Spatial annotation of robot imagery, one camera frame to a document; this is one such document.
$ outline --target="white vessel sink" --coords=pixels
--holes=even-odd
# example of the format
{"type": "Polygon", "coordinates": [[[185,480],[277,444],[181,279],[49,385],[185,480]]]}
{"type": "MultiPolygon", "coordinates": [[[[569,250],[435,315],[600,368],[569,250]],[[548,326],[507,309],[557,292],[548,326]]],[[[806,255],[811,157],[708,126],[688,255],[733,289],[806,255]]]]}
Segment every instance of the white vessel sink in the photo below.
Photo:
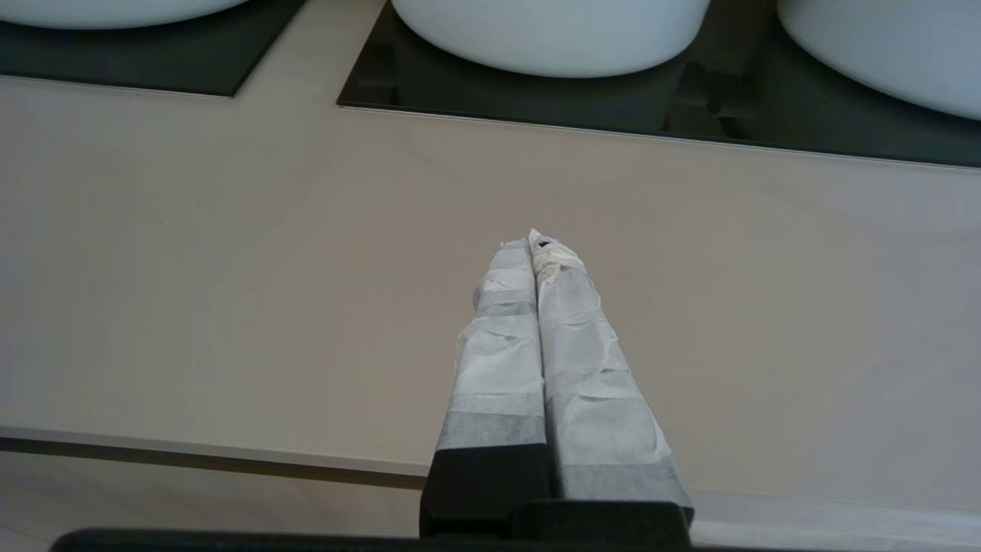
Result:
{"type": "Polygon", "coordinates": [[[432,44],[506,71],[610,77],[663,63],[698,33],[708,0],[393,0],[432,44]]]}
{"type": "Polygon", "coordinates": [[[133,28],[189,20],[246,0],[0,0],[0,21],[33,27],[133,28]]]}
{"type": "Polygon", "coordinates": [[[981,119],[981,2],[782,0],[780,21],[804,50],[896,98],[981,119]]]}

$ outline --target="beige countertop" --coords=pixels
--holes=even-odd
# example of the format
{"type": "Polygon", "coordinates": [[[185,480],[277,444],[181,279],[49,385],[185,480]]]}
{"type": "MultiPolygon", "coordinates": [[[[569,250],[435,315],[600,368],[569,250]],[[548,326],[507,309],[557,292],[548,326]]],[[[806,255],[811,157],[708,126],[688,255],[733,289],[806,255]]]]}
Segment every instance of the beige countertop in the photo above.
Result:
{"type": "Polygon", "coordinates": [[[575,248],[689,484],[981,512],[981,172],[0,80],[0,435],[426,472],[499,242],[575,248]]]}

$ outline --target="bathroom sink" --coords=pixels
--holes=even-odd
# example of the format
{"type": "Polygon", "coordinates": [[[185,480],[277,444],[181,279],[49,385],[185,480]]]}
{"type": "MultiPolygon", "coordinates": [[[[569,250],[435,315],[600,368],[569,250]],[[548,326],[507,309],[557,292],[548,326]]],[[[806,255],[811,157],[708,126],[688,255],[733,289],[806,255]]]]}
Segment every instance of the bathroom sink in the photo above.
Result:
{"type": "Polygon", "coordinates": [[[782,0],[778,12],[797,44],[846,77],[981,120],[981,2],[782,0]]]}
{"type": "Polygon", "coordinates": [[[695,39],[708,0],[392,0],[423,38],[516,73],[591,78],[663,63],[695,39]]]}
{"type": "Polygon", "coordinates": [[[246,0],[0,0],[0,21],[46,28],[134,28],[193,19],[246,0]]]}

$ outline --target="countertop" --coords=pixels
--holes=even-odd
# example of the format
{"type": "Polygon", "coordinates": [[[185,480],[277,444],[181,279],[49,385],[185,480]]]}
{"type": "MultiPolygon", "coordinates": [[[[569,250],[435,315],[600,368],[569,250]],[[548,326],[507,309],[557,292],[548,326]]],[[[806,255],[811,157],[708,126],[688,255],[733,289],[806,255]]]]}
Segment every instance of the countertop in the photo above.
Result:
{"type": "Polygon", "coordinates": [[[381,5],[232,100],[0,80],[0,436],[425,474],[535,226],[691,486],[981,512],[981,172],[340,109],[381,5]]]}

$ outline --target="sink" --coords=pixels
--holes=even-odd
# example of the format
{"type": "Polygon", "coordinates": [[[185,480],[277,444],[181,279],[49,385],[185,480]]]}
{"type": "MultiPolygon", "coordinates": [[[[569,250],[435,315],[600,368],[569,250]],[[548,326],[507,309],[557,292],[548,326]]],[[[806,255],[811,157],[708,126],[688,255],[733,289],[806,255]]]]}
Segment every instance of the sink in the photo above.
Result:
{"type": "Polygon", "coordinates": [[[981,120],[981,2],[782,0],[778,13],[800,47],[846,77],[981,120]]]}
{"type": "Polygon", "coordinates": [[[246,0],[0,0],[0,21],[46,28],[103,29],[161,25],[246,0]]]}
{"type": "Polygon", "coordinates": [[[661,64],[695,39],[708,0],[392,0],[423,38],[516,73],[592,78],[661,64]]]}

